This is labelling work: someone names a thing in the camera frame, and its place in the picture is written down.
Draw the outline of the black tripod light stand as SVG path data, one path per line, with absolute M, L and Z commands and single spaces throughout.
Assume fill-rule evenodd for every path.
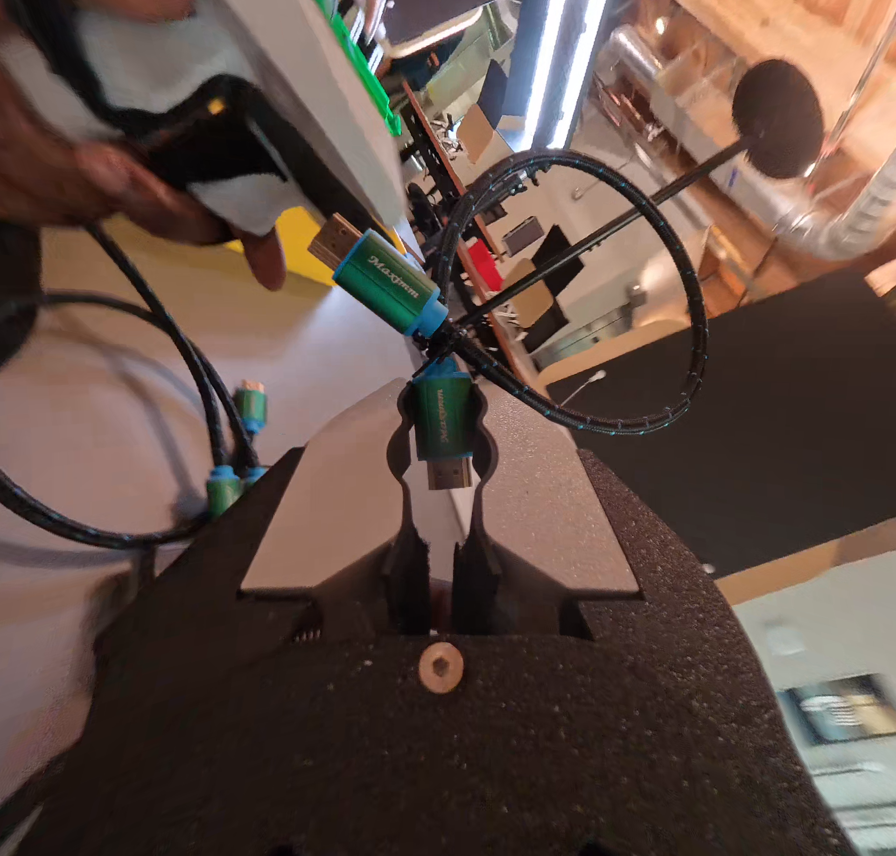
M 454 322 L 455 326 L 459 330 L 467 330 L 475 326 L 475 324 L 479 320 L 492 313 L 497 307 L 506 302 L 509 302 L 512 297 L 524 292 L 534 283 L 542 281 L 546 277 L 553 274 L 555 271 L 565 267 L 574 258 L 579 257 L 593 247 L 599 246 L 611 236 L 620 232 L 624 227 L 636 221 L 638 218 L 645 218 L 648 222 L 650 222 L 651 226 L 660 235 L 662 235 L 662 227 L 664 224 L 666 224 L 666 220 L 662 213 L 658 210 L 658 206 L 660 204 L 679 196 L 698 180 L 710 176 L 712 171 L 722 167 L 724 164 L 732 160 L 733 157 L 751 149 L 756 144 L 756 142 L 761 139 L 762 137 L 760 135 L 756 135 L 755 133 L 742 136 L 732 145 L 729 145 L 723 150 L 712 155 L 707 161 L 699 164 L 693 170 L 678 178 L 675 178 L 664 188 L 656 191 L 653 196 L 636 200 L 633 204 L 633 207 L 628 211 L 623 212 L 622 214 L 618 215 L 613 221 L 603 225 L 601 228 L 588 235 L 588 237 L 583 238 L 576 244 L 568 247 L 565 251 L 561 252 L 559 255 L 547 262 L 543 268 L 537 269 L 535 272 L 523 277 L 521 281 L 514 283 L 510 287 L 510 289 L 507 290 L 507 292 L 500 291 L 495 297 L 488 300 L 480 307 L 476 308 L 474 311 L 467 313 L 459 321 Z

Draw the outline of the black wall sign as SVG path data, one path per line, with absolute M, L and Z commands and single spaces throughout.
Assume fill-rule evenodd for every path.
M 883 677 L 863 674 L 778 692 L 785 716 L 811 746 L 895 734 L 894 696 Z

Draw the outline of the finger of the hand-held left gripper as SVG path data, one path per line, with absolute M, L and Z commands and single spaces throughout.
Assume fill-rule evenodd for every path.
M 398 144 L 318 0 L 217 0 L 274 108 L 387 229 L 406 222 Z

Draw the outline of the green plastic bin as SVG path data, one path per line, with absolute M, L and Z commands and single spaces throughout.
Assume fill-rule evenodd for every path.
M 375 111 L 385 124 L 386 130 L 391 136 L 398 137 L 402 133 L 400 117 L 392 110 L 385 89 L 375 77 L 375 73 L 370 66 L 370 60 L 363 55 L 359 43 L 352 40 L 350 29 L 342 21 L 342 18 L 337 15 L 331 0 L 313 1 L 321 11 L 324 21 L 334 35 L 342 54 L 349 61 L 350 66 L 363 85 L 375 107 Z

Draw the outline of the silver air duct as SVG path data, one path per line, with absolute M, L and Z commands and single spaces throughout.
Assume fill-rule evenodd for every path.
M 694 161 L 703 163 L 741 137 L 732 120 L 732 100 L 751 66 L 723 52 L 700 42 L 667 62 L 633 25 L 623 24 L 609 35 L 595 68 L 608 89 L 622 77 L 636 84 L 654 120 Z M 767 178 L 745 152 L 712 171 L 710 178 L 778 240 L 818 259 L 852 260 L 878 248 L 894 230 L 895 153 L 837 212 L 810 190 L 811 173 L 823 164 L 824 149 L 823 144 L 816 163 L 800 178 Z

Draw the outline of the tablet with stand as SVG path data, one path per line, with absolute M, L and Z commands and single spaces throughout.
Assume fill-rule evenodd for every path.
M 529 216 L 502 236 L 504 254 L 513 257 L 537 243 L 545 234 L 539 219 L 535 215 Z

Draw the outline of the red plastic bin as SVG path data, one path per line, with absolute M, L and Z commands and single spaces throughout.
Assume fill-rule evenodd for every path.
M 503 288 L 503 278 L 497 266 L 497 261 L 482 239 L 474 239 L 467 246 L 470 260 L 476 268 L 478 276 L 482 279 L 485 288 L 494 293 Z

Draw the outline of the round black lamp head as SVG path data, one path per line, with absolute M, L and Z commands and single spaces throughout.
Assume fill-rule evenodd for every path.
M 767 178 L 800 178 L 821 154 L 820 100 L 805 74 L 784 59 L 766 59 L 745 72 L 734 91 L 732 120 L 747 141 L 747 161 Z

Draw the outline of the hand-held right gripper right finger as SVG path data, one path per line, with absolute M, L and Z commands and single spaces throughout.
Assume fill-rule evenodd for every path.
M 583 607 L 641 588 L 571 435 L 490 383 L 474 386 L 469 528 L 454 553 L 459 634 L 588 634 Z

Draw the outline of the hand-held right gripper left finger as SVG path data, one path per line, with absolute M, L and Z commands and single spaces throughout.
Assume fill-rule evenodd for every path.
M 409 387 L 394 379 L 308 442 L 241 593 L 297 601 L 320 636 L 427 636 L 429 547 L 412 515 Z

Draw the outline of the person's left hand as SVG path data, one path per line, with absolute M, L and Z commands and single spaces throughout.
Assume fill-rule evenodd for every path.
M 75 0 L 137 21 L 180 21 L 192 0 Z M 240 232 L 189 194 L 169 187 L 127 151 L 71 145 L 51 130 L 5 66 L 1 71 L 1 218 L 31 229 L 83 227 L 115 214 L 153 236 L 195 246 L 237 239 L 253 277 L 280 290 L 287 267 L 275 231 Z

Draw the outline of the wooden chair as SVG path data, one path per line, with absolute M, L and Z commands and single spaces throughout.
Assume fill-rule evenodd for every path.
M 502 285 L 502 292 L 507 292 L 514 283 L 535 271 L 532 259 L 521 258 L 510 269 Z M 544 280 L 534 283 L 524 292 L 512 297 L 510 303 L 518 325 L 527 331 L 537 324 L 545 313 L 557 308 L 555 297 Z
M 457 138 L 470 164 L 495 164 L 509 157 L 511 147 L 491 126 L 478 103 L 466 111 L 457 129 Z

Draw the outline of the led light panel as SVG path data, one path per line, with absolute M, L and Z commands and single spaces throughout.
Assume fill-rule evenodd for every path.
M 546 0 L 518 150 L 569 145 L 611 0 Z

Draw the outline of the yellow plastic bin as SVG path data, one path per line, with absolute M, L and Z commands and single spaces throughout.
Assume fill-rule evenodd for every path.
M 275 226 L 286 273 L 328 288 L 336 287 L 333 271 L 312 255 L 309 245 L 322 227 L 321 216 L 304 207 L 283 212 Z

